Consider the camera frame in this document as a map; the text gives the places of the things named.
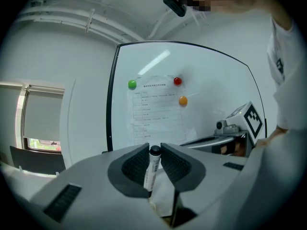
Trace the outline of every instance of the green magnet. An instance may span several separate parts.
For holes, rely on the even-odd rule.
[[[128,82],[128,87],[131,88],[131,89],[135,88],[136,87],[136,81],[135,80],[130,80]]]

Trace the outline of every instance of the ceiling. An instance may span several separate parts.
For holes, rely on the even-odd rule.
[[[180,18],[163,0],[31,0],[17,22],[63,23],[120,44],[164,39],[187,23],[204,23],[204,13]]]

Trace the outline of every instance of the black marker cap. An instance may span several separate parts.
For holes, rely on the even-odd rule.
[[[161,148],[159,146],[152,146],[149,153],[153,156],[159,156],[161,155]]]

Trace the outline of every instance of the white marker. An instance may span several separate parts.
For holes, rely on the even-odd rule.
[[[154,188],[155,176],[159,167],[161,158],[161,148],[159,146],[152,146],[149,150],[149,166],[146,170],[144,188],[150,193],[149,197],[152,195]]]

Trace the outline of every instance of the paper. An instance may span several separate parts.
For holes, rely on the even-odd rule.
[[[188,117],[189,104],[179,105],[185,95],[183,83],[174,84],[175,76],[137,78],[135,90],[128,90],[128,145],[161,142],[181,145],[196,139],[196,132]]]

